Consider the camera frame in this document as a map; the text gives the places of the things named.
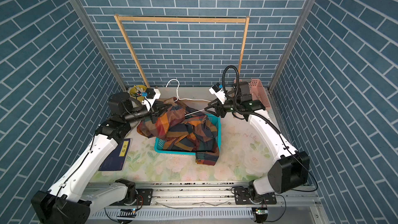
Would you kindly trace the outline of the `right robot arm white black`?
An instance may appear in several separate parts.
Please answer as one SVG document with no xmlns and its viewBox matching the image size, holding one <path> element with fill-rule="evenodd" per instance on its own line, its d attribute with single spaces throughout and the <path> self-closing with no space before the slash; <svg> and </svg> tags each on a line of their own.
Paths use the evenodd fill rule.
<svg viewBox="0 0 398 224">
<path fill-rule="evenodd" d="M 310 159 L 306 152 L 299 152 L 272 123 L 266 107 L 255 100 L 247 82 L 233 84 L 226 92 L 222 84 L 209 88 L 216 97 L 205 111 L 217 117 L 227 113 L 240 114 L 257 131 L 273 156 L 273 165 L 266 176 L 252 180 L 247 188 L 249 199 L 259 204 L 271 193 L 284 193 L 305 184 L 309 177 Z"/>
</svg>

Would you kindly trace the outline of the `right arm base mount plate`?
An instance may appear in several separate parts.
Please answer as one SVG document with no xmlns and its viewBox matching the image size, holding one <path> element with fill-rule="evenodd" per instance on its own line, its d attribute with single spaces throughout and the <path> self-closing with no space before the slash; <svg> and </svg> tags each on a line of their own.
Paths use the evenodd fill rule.
<svg viewBox="0 0 398 224">
<path fill-rule="evenodd" d="M 274 193 L 259 195 L 252 187 L 235 186 L 230 191 L 234 195 L 236 205 L 275 205 L 277 203 Z"/>
</svg>

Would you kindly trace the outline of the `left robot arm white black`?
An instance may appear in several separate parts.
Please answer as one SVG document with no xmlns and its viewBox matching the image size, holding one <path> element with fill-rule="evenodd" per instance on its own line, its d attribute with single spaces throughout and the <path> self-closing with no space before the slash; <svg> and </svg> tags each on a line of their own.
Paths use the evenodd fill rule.
<svg viewBox="0 0 398 224">
<path fill-rule="evenodd" d="M 148 88 L 141 95 L 143 101 L 127 92 L 110 96 L 108 105 L 112 115 L 97 127 L 83 154 L 47 191 L 38 191 L 33 196 L 31 204 L 42 224 L 84 224 L 92 214 L 113 203 L 137 207 L 144 204 L 135 183 L 126 179 L 84 194 L 106 158 L 123 144 L 131 124 L 145 119 L 156 122 L 169 108 L 159 100 L 158 89 Z"/>
</svg>

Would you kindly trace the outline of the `plaid long-sleeve shirt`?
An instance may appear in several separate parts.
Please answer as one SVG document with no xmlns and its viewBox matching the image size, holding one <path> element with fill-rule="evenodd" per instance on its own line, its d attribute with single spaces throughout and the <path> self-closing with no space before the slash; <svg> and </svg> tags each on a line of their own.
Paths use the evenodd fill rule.
<svg viewBox="0 0 398 224">
<path fill-rule="evenodd" d="M 193 152 L 197 164 L 214 166 L 219 158 L 218 128 L 206 114 L 175 97 L 163 102 L 172 107 L 156 123 L 149 118 L 141 121 L 138 134 L 164 140 L 164 150 Z"/>
</svg>

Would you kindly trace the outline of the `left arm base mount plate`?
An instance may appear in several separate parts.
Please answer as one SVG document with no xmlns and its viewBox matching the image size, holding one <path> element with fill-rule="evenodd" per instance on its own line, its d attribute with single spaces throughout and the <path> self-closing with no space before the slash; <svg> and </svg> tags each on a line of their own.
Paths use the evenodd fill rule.
<svg viewBox="0 0 398 224">
<path fill-rule="evenodd" d="M 153 189 L 136 189 L 135 192 L 132 193 L 132 196 L 128 193 L 125 199 L 115 202 L 111 204 L 111 206 L 148 206 L 151 204 L 152 195 Z"/>
</svg>

